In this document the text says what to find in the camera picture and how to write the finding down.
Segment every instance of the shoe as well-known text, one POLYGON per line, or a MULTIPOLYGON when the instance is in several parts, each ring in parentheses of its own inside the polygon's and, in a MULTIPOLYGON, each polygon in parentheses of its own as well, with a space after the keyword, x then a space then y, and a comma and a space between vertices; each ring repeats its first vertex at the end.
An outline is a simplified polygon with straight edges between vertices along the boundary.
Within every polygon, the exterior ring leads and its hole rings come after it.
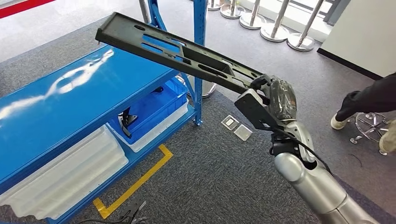
POLYGON ((396 151, 396 120, 390 123, 388 131, 380 139, 379 146, 382 155, 396 151))
POLYGON ((385 133, 380 139, 380 153, 381 153, 381 155, 388 155, 388 152, 386 152, 384 149, 384 143, 383 143, 383 140, 384 140, 384 137, 386 134, 387 133, 385 133))
POLYGON ((345 127, 345 125, 347 124, 349 118, 346 119, 346 120, 344 120, 344 121, 337 121, 337 120, 335 119, 335 116, 337 116, 337 114, 335 114, 335 115, 333 116, 332 120, 330 121, 330 126, 331 126, 333 129, 335 129, 335 130, 341 130, 342 128, 345 127))

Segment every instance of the gray carpet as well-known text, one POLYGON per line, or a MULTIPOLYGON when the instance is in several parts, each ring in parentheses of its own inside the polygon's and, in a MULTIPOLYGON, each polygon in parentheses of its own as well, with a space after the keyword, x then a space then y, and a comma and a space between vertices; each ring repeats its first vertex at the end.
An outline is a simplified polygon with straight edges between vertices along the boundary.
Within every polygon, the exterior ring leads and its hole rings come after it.
MULTIPOLYGON (((174 0, 162 0, 159 4, 168 30, 192 39, 192 2, 174 4, 174 0)), ((131 16, 136 14, 140 18, 138 13, 135 8, 131 16)), ((364 88, 372 80, 314 51, 301 53, 289 49, 285 43, 269 43, 257 31, 243 29, 237 21, 226 20, 218 12, 209 12, 207 20, 207 46, 291 82, 297 93, 298 118, 311 130, 318 154, 335 174, 356 189, 347 187, 355 198, 362 198, 361 204, 369 205, 370 214, 391 218, 372 200, 396 215, 395 180, 391 178, 396 169, 395 157, 379 155, 377 146, 367 140, 352 145, 349 138, 357 134, 352 125, 340 132, 328 125, 344 95, 364 88), (361 160, 362 166, 351 154, 361 160)), ((94 34, 102 22, 0 63, 0 96, 96 49, 94 34)), ((222 88, 218 90, 228 98, 235 97, 222 88)), ((230 113, 237 113, 232 102, 216 93, 205 102, 204 125, 187 126, 166 143, 175 156, 132 196, 143 196, 148 201, 144 215, 155 223, 317 222, 296 193, 288 190, 288 185, 275 173, 272 158, 267 155, 269 134, 255 131, 247 142, 239 141, 219 124, 230 113)), ((101 196, 104 203, 114 201, 160 157, 161 152, 156 151, 130 171, 101 196)), ((1 207, 0 214, 6 213, 10 213, 8 207, 1 207)), ((83 217, 99 216, 90 205, 76 218, 83 217)), ((11 216, 1 218, 9 220, 11 216)), ((32 222, 31 218, 23 220, 32 222)), ((395 222, 394 218, 381 220, 395 222)))

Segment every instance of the yellow floor tape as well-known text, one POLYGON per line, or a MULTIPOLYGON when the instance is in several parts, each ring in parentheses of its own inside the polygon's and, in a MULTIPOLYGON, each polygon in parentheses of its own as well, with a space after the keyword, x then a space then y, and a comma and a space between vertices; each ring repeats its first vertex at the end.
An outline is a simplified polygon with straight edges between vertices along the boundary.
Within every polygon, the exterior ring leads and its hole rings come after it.
POLYGON ((159 149, 164 154, 164 157, 158 161, 147 173, 145 173, 136 183, 134 183, 124 194, 122 194, 113 204, 106 208, 100 198, 93 200, 93 204, 100 215, 106 219, 112 212, 114 212, 122 203, 124 203, 140 186, 142 186, 157 170, 159 170, 172 156, 173 154, 165 147, 160 145, 159 149))

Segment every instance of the white storage bin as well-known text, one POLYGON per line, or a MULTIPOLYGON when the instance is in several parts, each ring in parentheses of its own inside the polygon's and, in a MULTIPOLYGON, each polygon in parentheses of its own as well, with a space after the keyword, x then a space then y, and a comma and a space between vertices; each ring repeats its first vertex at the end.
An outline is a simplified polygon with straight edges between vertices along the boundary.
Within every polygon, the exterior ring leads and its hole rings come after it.
POLYGON ((142 148, 144 148, 147 144, 149 144, 152 140, 154 140, 158 135, 160 135, 163 131, 165 131, 168 127, 170 127, 173 123, 179 120, 183 115, 188 112, 188 100, 181 107, 176 109, 172 114, 166 117, 163 121, 161 121, 158 125, 152 128, 149 132, 144 134, 140 139, 138 139, 133 144, 129 144, 124 137, 120 136, 117 131, 115 131, 109 124, 106 124, 109 129, 113 131, 113 133, 121 139, 126 145, 128 145, 135 153, 139 152, 142 148))
POLYGON ((103 125, 0 195, 18 217, 57 219, 128 163, 103 125))

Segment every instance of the blue metal shelf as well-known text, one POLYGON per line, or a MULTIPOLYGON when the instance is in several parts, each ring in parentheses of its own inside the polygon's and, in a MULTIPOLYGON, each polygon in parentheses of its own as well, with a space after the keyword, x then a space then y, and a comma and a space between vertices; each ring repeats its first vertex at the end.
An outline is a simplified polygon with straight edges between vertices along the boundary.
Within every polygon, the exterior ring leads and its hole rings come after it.
POLYGON ((106 180, 103 184, 101 184, 98 188, 96 188, 93 192, 91 192, 87 197, 81 200, 78 204, 72 207, 69 211, 63 214, 57 220, 53 220, 48 218, 47 223, 49 224, 60 224, 66 223, 75 212, 79 209, 84 208, 88 203, 90 203, 93 199, 98 197, 101 192, 103 192, 111 183, 120 178, 125 172, 132 169, 138 162, 140 162, 144 157, 150 154, 153 150, 157 149, 158 146, 164 143, 171 135, 173 135, 176 131, 179 130, 181 126, 183 126, 186 122, 191 120, 192 117, 195 116, 195 110, 192 106, 188 105, 188 112, 183 115, 177 122, 172 124, 169 128, 167 128, 164 132, 162 132, 159 136, 157 136, 152 142, 146 145, 142 150, 137 153, 134 153, 130 148, 123 147, 125 152, 125 156, 128 158, 129 162, 125 165, 120 171, 114 174, 111 178, 106 180))
MULTIPOLYGON (((152 24, 166 30, 157 0, 148 0, 152 24)), ((205 43, 206 0, 194 0, 194 39, 205 43)), ((104 46, 0 98, 0 194, 98 129, 179 71, 104 46)), ((188 120, 201 124, 202 80, 195 79, 194 107, 138 153, 124 148, 128 164, 57 220, 65 223, 117 178, 133 168, 188 120)))

